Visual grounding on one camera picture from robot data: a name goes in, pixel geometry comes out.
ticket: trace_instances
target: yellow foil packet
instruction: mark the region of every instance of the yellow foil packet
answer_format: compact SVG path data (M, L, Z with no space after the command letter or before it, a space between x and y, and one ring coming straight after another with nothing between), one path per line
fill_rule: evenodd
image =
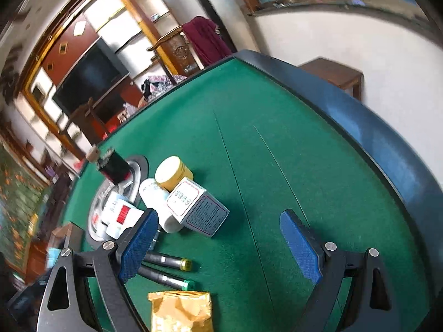
M148 294L151 332L213 332L209 292L165 291Z

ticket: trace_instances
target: green table surface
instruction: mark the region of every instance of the green table surface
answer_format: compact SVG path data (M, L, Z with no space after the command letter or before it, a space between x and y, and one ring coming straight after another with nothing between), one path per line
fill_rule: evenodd
M194 279L213 298L217 332L290 331L312 291L280 232L292 208L324 241L380 251L412 331L428 309L424 265L404 208L357 151L327 121L266 75L228 61L140 113L103 145L123 157L149 159L150 177L178 155L230 214L213 238L183 229L163 234L158 251L195 261ZM77 182L64 223L86 229L89 205L103 177L92 165ZM90 250L84 243L84 250ZM325 330L338 323L345 279ZM112 330L94 279L91 293L103 327ZM147 294L168 288L143 277L126 288L150 326Z

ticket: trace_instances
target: burgundy towel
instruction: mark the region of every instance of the burgundy towel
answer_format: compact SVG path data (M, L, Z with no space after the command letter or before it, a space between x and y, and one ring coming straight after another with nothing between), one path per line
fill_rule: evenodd
M205 67L232 54L222 38L215 33L216 27L215 23L202 16L196 16L183 25L183 32Z

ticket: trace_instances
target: silver bolt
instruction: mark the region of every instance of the silver bolt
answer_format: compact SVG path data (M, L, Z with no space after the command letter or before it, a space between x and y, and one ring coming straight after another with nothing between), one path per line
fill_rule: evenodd
M369 254L370 254L372 257L377 257L377 256L379 255L378 250L375 249L375 248L369 248Z
M335 251L337 249L337 245L334 242L326 242L325 247L328 251Z
M112 248L114 248L114 246L115 246L115 243L114 243L114 242L112 242L112 241L106 241L106 242L103 244L103 249L104 249L104 250L112 250Z
M71 254L71 249L70 248L64 248L64 249L62 249L60 254L61 254L62 257L67 257L67 256L69 256Z

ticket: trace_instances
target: blue textured rubber pad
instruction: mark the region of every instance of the blue textured rubber pad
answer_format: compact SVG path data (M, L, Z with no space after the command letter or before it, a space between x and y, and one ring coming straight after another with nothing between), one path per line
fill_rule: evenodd
M280 215L280 230L303 276L317 284L322 278L318 256L287 212Z
M152 210L121 255L118 278L122 283L136 276L158 228L159 217L157 212Z

